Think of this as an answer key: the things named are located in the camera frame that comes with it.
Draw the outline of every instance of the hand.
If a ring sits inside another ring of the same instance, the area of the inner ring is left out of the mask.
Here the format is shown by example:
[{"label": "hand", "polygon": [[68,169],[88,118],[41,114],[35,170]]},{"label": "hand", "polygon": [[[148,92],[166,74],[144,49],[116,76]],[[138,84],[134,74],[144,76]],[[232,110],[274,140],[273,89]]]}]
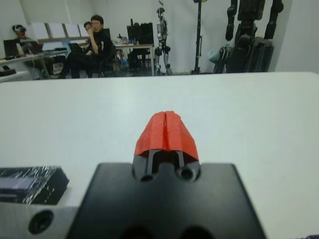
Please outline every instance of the hand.
[{"label": "hand", "polygon": [[93,28],[88,29],[87,32],[89,35],[93,35]]}]

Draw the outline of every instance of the screw hole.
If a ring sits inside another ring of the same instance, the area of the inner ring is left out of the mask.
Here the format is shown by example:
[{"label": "screw hole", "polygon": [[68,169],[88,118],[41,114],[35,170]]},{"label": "screw hole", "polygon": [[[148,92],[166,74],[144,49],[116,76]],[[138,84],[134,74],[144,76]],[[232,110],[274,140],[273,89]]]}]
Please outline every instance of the screw hole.
[{"label": "screw hole", "polygon": [[151,175],[145,175],[143,178],[141,178],[141,182],[149,182],[153,179],[153,176]]},{"label": "screw hole", "polygon": [[53,213],[51,211],[40,212],[31,219],[29,224],[29,232],[31,234],[40,234],[47,230],[53,221]]},{"label": "screw hole", "polygon": [[191,180],[193,178],[193,171],[186,168],[181,171],[180,175],[184,180]]}]

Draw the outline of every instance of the black trousers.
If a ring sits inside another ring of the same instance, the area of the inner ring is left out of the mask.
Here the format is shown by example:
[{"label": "black trousers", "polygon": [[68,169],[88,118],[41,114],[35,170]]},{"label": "black trousers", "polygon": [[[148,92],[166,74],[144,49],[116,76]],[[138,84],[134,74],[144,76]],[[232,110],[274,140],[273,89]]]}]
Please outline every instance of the black trousers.
[{"label": "black trousers", "polygon": [[64,63],[60,76],[65,77],[71,71],[73,79],[80,78],[80,70],[91,70],[98,67],[99,59],[96,56],[71,52]]}]

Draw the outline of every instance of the gray robot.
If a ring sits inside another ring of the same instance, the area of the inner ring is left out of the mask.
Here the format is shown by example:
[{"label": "gray robot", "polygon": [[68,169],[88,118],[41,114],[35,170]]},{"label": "gray robot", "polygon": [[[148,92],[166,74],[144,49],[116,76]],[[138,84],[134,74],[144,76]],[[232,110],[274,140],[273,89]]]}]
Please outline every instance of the gray robot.
[{"label": "gray robot", "polygon": [[160,7],[157,10],[158,16],[159,16],[159,22],[157,23],[157,29],[158,29],[158,39],[159,39],[159,46],[155,49],[155,66],[156,66],[156,73],[157,75],[161,75],[160,71],[160,56],[164,55],[164,63],[166,68],[166,74],[172,75],[172,71],[170,68],[170,64],[168,63],[168,53],[170,51],[170,47],[166,45],[167,40],[167,21],[164,18],[164,8]]}]

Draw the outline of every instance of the desk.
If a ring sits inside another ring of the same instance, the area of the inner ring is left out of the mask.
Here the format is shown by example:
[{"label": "desk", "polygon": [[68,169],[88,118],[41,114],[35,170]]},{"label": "desk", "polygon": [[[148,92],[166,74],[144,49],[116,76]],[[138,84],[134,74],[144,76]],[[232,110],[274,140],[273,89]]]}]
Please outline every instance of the desk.
[{"label": "desk", "polygon": [[0,77],[0,83],[9,81],[22,81],[24,79],[30,79],[30,72],[28,71],[18,71],[13,75]]},{"label": "desk", "polygon": [[236,165],[269,239],[304,238],[318,233],[318,102],[312,73],[0,84],[0,165],[62,166],[59,205],[78,206],[97,164],[131,163],[151,116],[174,110],[201,163]]},{"label": "desk", "polygon": [[43,53],[39,53],[36,55],[26,55],[24,57],[20,57],[20,58],[15,58],[12,60],[0,60],[0,66],[5,66],[5,65],[10,65],[10,64],[14,64],[14,63],[20,63],[20,62],[26,62],[26,61],[32,61],[32,60],[37,60],[40,59],[44,72],[46,74],[46,76],[49,76],[48,70],[44,64],[43,61],[43,57],[48,57],[48,56],[57,56],[57,55],[65,55],[67,57],[68,51],[67,50],[63,50],[63,51],[49,51],[49,52],[43,52]]},{"label": "desk", "polygon": [[153,44],[124,44],[124,45],[115,45],[116,49],[149,49],[151,54],[151,66],[152,66],[152,76],[155,75],[155,66],[154,66],[154,46]]}]

